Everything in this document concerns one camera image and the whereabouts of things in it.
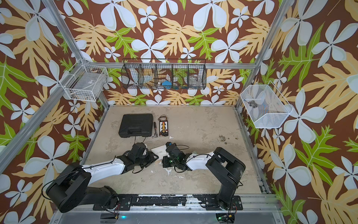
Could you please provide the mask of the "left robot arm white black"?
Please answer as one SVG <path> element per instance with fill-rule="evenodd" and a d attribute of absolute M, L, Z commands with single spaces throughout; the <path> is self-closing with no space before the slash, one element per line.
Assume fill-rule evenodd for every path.
<path fill-rule="evenodd" d="M 45 193 L 61 213 L 88 204 L 97 210 L 114 210 L 118 207 L 119 194 L 109 186 L 96 188 L 91 184 L 133 171 L 137 166 L 143 170 L 158 158 L 144 143 L 135 143 L 131 150 L 103 163 L 68 165 L 58 178 L 46 184 Z"/>

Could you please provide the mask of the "white drawer jewelry box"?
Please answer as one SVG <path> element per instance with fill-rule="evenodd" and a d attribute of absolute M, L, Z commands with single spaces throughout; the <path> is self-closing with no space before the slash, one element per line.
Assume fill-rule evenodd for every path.
<path fill-rule="evenodd" d="M 164 156 L 167 156 L 166 152 L 167 146 L 162 145 L 160 147 L 155 147 L 151 151 L 158 156 L 159 160 L 162 160 Z"/>

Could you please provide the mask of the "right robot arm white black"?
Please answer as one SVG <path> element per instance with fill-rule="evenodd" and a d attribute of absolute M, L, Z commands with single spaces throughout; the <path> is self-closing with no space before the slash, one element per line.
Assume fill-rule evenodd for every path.
<path fill-rule="evenodd" d="M 166 143 L 166 156 L 162 159 L 163 168 L 173 167 L 180 172 L 209 170 L 221 183 L 217 194 L 219 207 L 228 210 L 233 202 L 236 189 L 246 165 L 221 147 L 204 154 L 185 154 L 175 143 Z"/>

